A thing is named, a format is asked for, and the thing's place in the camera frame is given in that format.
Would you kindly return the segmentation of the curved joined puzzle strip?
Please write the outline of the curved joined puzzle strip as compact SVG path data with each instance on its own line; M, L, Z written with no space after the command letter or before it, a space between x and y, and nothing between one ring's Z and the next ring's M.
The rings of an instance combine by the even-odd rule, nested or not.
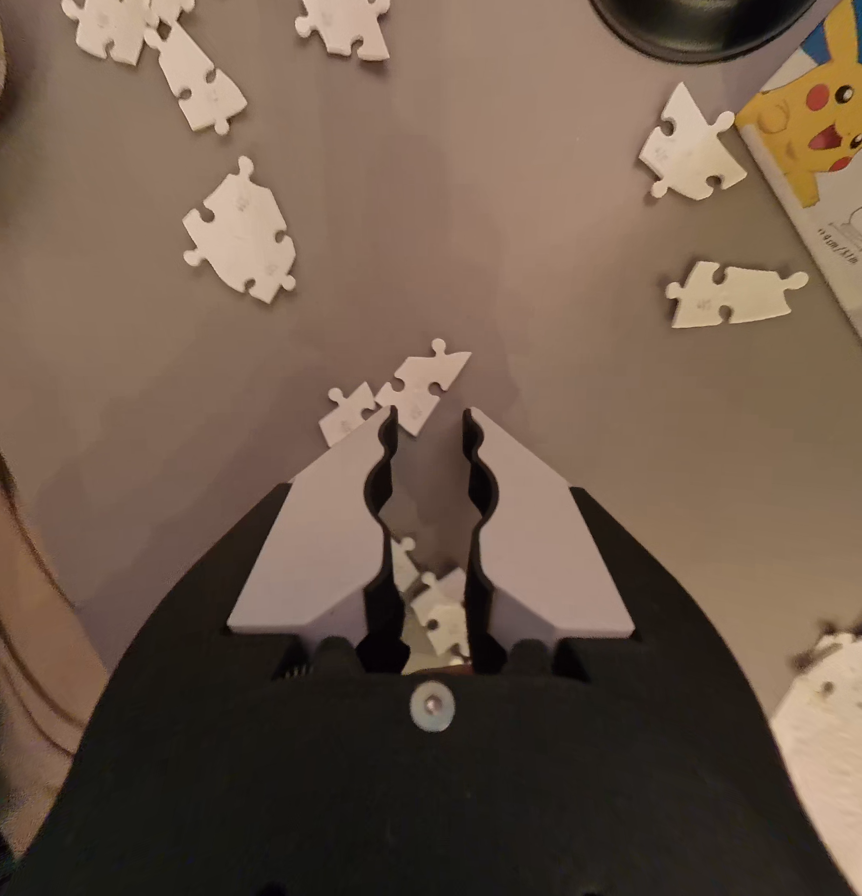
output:
M862 895L862 633L818 640L771 728L800 803Z

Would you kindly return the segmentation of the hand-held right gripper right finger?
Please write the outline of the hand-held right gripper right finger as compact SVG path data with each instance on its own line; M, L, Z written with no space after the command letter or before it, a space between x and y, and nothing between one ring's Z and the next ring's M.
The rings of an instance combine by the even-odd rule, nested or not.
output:
M474 668L521 642L626 639L634 622L570 483L484 411L462 414L471 533L464 608Z

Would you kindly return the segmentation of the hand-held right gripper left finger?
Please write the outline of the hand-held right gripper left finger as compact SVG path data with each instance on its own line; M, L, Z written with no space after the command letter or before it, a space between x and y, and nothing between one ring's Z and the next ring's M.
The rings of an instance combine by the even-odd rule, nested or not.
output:
M397 410L377 410L294 476L227 619L235 634L281 633L312 653L345 640L364 668L403 668L405 610L391 532Z

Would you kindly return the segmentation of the single white puzzle piece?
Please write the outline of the single white puzzle piece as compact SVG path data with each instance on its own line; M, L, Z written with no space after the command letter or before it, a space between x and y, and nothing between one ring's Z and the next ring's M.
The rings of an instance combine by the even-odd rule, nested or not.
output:
M378 406L397 409L400 427L413 437L419 436L439 403L440 396L430 388L447 392L471 358L469 351L447 353L440 338L432 341L431 350L432 356L407 357L397 368L394 378L403 384L401 389L385 383L375 394Z

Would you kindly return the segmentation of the colourful cardboard puzzle box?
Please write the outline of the colourful cardboard puzzle box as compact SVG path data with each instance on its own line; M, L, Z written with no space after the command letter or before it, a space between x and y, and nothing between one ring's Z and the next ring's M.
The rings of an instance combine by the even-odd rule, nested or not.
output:
M736 127L862 342L862 1L839 2Z

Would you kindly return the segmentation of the black round stand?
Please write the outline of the black round stand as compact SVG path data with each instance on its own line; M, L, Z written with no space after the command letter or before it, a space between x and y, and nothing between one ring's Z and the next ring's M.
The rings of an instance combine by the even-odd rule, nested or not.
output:
M627 46L668 63L720 63L781 36L813 1L591 1Z

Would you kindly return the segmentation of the white puzzle pieces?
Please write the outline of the white puzzle pieces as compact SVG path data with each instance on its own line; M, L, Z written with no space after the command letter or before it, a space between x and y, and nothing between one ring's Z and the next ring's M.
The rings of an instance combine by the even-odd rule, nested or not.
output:
M704 452L667 460L668 447L693 448L699 410L671 421L642 337L605 335L620 308L635 328L656 313L642 281L660 285L692 247L643 198L634 140L620 133L640 129L635 106L668 76L702 65L634 50L586 5L406 2L398 11L433 57L404 94L413 124L394 110L393 81L405 86L407 72L391 68L378 27L358 68L337 64L340 97L309 95L304 73L282 79L289 106L335 119L323 140L288 127L284 149L313 168L297 163L285 189L319 189L319 161L341 184L324 182L322 238L301 211L291 234L245 156L181 218L186 243L173 252L195 270L186 292L223 283L248 308L238 330L224 324L211 370L250 380L236 398L200 385L167 405L201 430L164 486L223 438L260 448L260 478L286 483L385 408L375 394L401 389L397 368L432 356L436 338L447 353L480 353L461 404L467 391L517 424L596 497L620 491L640 511L691 489L670 482L681 469L728 470Z

